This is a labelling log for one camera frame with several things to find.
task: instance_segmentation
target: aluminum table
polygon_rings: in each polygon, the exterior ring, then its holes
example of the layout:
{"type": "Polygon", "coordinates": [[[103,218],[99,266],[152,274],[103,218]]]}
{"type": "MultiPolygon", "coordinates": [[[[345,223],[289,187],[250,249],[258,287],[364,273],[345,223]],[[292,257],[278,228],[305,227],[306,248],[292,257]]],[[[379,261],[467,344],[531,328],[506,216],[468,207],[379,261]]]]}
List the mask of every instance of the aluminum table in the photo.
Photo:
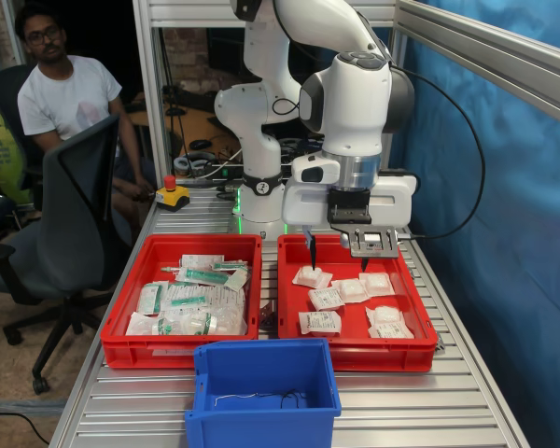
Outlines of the aluminum table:
{"type": "MultiPolygon", "coordinates": [[[[231,214],[232,203],[218,199],[216,193],[193,189],[190,205],[177,213],[152,207],[115,298],[150,234],[265,232],[261,305],[276,300],[276,238],[298,229],[241,221],[231,214]]],[[[400,250],[444,350],[436,353],[428,373],[337,372],[343,413],[335,420],[332,446],[528,447],[419,246],[406,242],[400,250]]],[[[261,331],[259,336],[274,334],[261,331]]],[[[192,405],[193,379],[192,370],[110,369],[98,332],[50,448],[186,448],[184,411],[192,405]]]]}

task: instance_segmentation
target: brick wall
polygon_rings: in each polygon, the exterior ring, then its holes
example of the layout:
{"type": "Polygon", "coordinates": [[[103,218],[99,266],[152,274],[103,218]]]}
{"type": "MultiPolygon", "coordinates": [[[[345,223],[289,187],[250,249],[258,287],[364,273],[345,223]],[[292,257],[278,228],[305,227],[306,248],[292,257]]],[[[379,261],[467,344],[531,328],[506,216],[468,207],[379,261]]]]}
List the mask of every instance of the brick wall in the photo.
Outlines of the brick wall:
{"type": "Polygon", "coordinates": [[[0,0],[0,69],[16,65],[15,55],[12,51],[10,36],[8,35],[7,19],[4,15],[0,0]]]}
{"type": "Polygon", "coordinates": [[[209,67],[204,28],[168,28],[164,41],[173,81],[183,89],[205,93],[240,83],[234,75],[209,67]]]}

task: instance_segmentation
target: floor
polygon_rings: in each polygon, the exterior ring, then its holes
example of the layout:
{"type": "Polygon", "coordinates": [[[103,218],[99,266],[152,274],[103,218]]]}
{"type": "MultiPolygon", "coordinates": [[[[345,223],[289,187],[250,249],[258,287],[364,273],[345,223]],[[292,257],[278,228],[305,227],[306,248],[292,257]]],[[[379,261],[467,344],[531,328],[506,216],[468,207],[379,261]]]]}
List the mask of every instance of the floor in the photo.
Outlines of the floor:
{"type": "MultiPolygon", "coordinates": [[[[48,338],[51,324],[23,329],[23,342],[16,346],[7,344],[2,327],[8,322],[36,315],[49,306],[50,303],[40,306],[17,305],[8,294],[0,293],[0,411],[14,409],[16,412],[20,408],[33,408],[27,415],[47,440],[58,425],[60,413],[90,348],[95,330],[84,327],[80,335],[75,335],[72,329],[68,330],[43,370],[50,391],[38,397],[32,388],[31,368],[48,338]]],[[[0,416],[0,448],[13,446],[39,448],[46,445],[22,418],[0,416]]]]}

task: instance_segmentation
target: red button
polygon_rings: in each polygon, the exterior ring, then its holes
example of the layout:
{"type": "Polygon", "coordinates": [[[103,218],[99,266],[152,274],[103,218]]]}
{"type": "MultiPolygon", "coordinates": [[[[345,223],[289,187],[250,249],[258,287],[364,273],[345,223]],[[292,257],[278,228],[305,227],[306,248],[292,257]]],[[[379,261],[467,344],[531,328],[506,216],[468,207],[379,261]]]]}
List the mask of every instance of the red button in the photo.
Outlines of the red button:
{"type": "Polygon", "coordinates": [[[164,176],[164,187],[168,191],[174,191],[176,189],[176,177],[173,175],[165,175],[164,176]]]}

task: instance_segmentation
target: glasses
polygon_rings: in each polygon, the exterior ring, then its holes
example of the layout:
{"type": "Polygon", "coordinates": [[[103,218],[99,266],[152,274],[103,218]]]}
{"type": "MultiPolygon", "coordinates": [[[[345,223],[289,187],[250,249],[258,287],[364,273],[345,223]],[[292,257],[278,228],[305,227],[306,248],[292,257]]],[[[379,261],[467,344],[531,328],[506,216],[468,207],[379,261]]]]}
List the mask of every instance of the glasses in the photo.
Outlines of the glasses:
{"type": "Polygon", "coordinates": [[[60,39],[60,28],[56,25],[51,25],[44,31],[33,31],[28,34],[27,42],[34,46],[42,45],[44,37],[47,37],[50,42],[60,39]]]}

